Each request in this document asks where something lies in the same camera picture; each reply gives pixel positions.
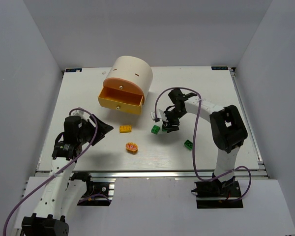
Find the yellow drawer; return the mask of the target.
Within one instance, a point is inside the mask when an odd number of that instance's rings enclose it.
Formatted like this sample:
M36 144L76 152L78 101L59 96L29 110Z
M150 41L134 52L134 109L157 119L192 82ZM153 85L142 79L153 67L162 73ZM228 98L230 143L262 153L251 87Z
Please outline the yellow drawer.
M98 96L98 102L100 106L108 109L140 115L142 113L144 96L114 88L103 87Z

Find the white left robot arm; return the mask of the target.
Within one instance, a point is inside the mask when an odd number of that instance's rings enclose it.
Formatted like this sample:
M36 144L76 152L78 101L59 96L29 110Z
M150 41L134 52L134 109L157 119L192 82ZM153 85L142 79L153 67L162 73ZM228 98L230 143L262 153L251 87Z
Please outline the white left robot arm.
M113 127L94 115L89 118L80 114L65 118L63 132L55 139L49 178L43 184L42 196L31 216L22 220L26 236L66 236L67 223L79 200L91 193L88 173L73 173L77 158L84 153L84 144L94 146Z

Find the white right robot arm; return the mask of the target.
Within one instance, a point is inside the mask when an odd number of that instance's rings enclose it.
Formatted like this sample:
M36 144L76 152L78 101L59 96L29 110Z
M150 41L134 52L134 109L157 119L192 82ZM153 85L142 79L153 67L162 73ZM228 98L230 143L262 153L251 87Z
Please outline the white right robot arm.
M179 130L179 121L185 114L196 115L193 141L196 144L196 133L200 118L209 122L212 138L218 148L217 162L212 178L207 181L220 183L233 182L235 180L235 162L240 147L248 137L248 132L235 105L220 106L205 101L201 95L189 88L168 88L172 106L162 111L157 108L155 102L153 120L162 121L163 128L170 133Z

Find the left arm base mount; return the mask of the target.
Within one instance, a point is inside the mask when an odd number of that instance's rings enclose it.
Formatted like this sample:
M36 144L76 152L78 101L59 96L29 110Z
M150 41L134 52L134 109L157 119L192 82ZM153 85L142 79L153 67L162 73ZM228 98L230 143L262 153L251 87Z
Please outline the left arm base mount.
M70 180L81 180L86 186L86 192L78 202L78 206L108 207L112 196L109 194L110 183L102 180L94 180L90 173L74 173Z

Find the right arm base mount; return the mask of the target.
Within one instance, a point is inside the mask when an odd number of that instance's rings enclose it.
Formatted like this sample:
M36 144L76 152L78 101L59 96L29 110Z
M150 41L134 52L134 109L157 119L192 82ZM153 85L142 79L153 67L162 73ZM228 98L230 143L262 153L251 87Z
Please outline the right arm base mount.
M236 177L228 181L195 182L191 193L196 197L197 209L232 209L243 208L241 189Z

